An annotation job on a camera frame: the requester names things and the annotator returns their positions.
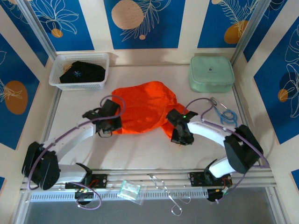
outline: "orange fabric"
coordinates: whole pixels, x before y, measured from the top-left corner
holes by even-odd
[[[173,126],[166,120],[166,115],[173,108],[180,113],[184,109],[183,105],[177,103],[176,95],[158,81],[119,88],[112,95],[123,98],[126,103],[126,111],[121,116],[122,129],[114,134],[139,134],[162,127],[171,138]],[[113,98],[113,101],[122,108],[118,98]]]

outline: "black garment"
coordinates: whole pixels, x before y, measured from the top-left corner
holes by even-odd
[[[102,82],[105,79],[105,69],[96,64],[74,62],[60,77],[61,83],[91,83]]]

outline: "purple cable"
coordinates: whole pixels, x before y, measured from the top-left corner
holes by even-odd
[[[36,161],[34,162],[32,168],[31,168],[31,170],[30,170],[30,173],[29,173],[29,175],[28,175],[28,181],[27,181],[27,189],[28,189],[28,190],[35,190],[35,189],[38,188],[38,186],[35,187],[35,188],[31,188],[31,186],[30,186],[31,178],[32,178],[32,175],[33,175],[33,172],[34,172],[35,168],[37,167],[38,162],[42,159],[42,157],[45,155],[45,153],[46,153],[51,147],[53,147],[56,143],[58,143],[58,142],[59,142],[61,139],[63,139],[65,136],[67,136],[68,134],[70,134],[71,132],[73,132],[74,130],[78,129],[79,127],[81,127],[81,126],[83,126],[83,125],[86,125],[86,124],[88,124],[88,123],[92,123],[92,122],[97,121],[97,120],[114,119],[114,118],[120,117],[120,116],[125,112],[125,110],[126,110],[126,103],[125,103],[125,101],[124,101],[121,97],[119,97],[119,96],[115,96],[115,95],[105,96],[105,97],[101,100],[100,104],[103,102],[104,99],[106,99],[106,98],[108,98],[108,97],[116,97],[116,98],[118,98],[118,99],[121,100],[122,105],[123,105],[123,109],[120,111],[120,113],[117,114],[117,115],[115,115],[115,116],[102,117],[102,118],[95,118],[95,119],[92,119],[92,120],[83,122],[83,123],[79,124],[78,126],[73,127],[72,129],[68,130],[66,133],[62,134],[62,135],[61,135],[60,137],[58,137],[57,139],[55,139],[55,141],[54,141],[53,143],[51,143],[48,147],[46,147],[46,148],[41,152],[41,154],[37,157]]]
[[[77,206],[78,206],[79,208],[82,208],[82,209],[85,209],[85,210],[96,210],[96,209],[98,209],[99,207],[101,207],[101,205],[102,205],[102,199],[101,199],[101,196],[100,196],[95,190],[93,190],[92,188],[90,188],[90,187],[88,187],[88,186],[85,186],[84,184],[81,184],[81,183],[77,183],[77,182],[70,182],[70,183],[75,184],[75,185],[78,185],[78,186],[83,187],[83,188],[87,188],[87,189],[89,189],[89,190],[92,191],[96,196],[98,196],[98,198],[99,198],[99,200],[100,200],[98,206],[96,206],[96,207],[94,207],[94,208],[87,208],[87,207],[83,207],[82,205],[80,205],[80,203],[79,203],[79,198],[78,198],[78,199],[76,200],[76,204],[77,204]]]
[[[225,131],[225,132],[229,132],[229,133],[231,133],[231,134],[233,134],[233,135],[235,135],[236,137],[238,137],[239,139],[241,139],[245,144],[247,144],[250,148],[252,148],[265,162],[266,162],[266,166],[253,166],[253,167],[257,167],[257,168],[269,168],[270,167],[270,164],[269,164],[269,162],[268,162],[268,160],[266,159],[266,157],[257,149],[257,148],[255,148],[250,142],[248,142],[245,138],[243,138],[241,135],[239,135],[238,133],[236,133],[236,132],[234,132],[234,131],[231,131],[231,130],[229,130],[229,129],[226,129],[225,127],[223,127],[223,126],[221,126],[221,125],[218,125],[218,124],[215,124],[215,123],[212,123],[212,122],[209,122],[209,121],[206,121],[206,120],[204,120],[203,119],[203,116],[206,114],[206,113],[208,113],[212,108],[213,108],[213,102],[211,101],[211,99],[208,99],[208,98],[198,98],[198,99],[195,99],[195,100],[192,100],[190,103],[188,103],[187,104],[187,106],[185,107],[185,109],[184,109],[184,111],[183,111],[183,114],[186,112],[186,110],[187,110],[187,107],[191,104],[191,103],[193,103],[193,102],[195,102],[195,101],[197,101],[197,100],[201,100],[201,99],[205,99],[205,100],[208,100],[211,104],[212,104],[212,106],[209,108],[209,109],[207,109],[206,111],[204,111],[202,114],[201,114],[201,116],[200,116],[200,119],[201,119],[201,121],[203,122],[203,123],[206,123],[206,124],[208,124],[208,125],[210,125],[210,126],[213,126],[213,127],[216,127],[216,128],[218,128],[218,129],[221,129],[221,130],[223,130],[223,131]],[[241,182],[242,182],[242,180],[244,179],[244,177],[245,177],[245,175],[246,174],[244,174],[243,176],[242,176],[242,178],[238,181],[238,183],[237,184],[235,184],[234,186],[233,186],[233,188],[230,190],[230,191],[232,191],[232,190],[234,190]]]

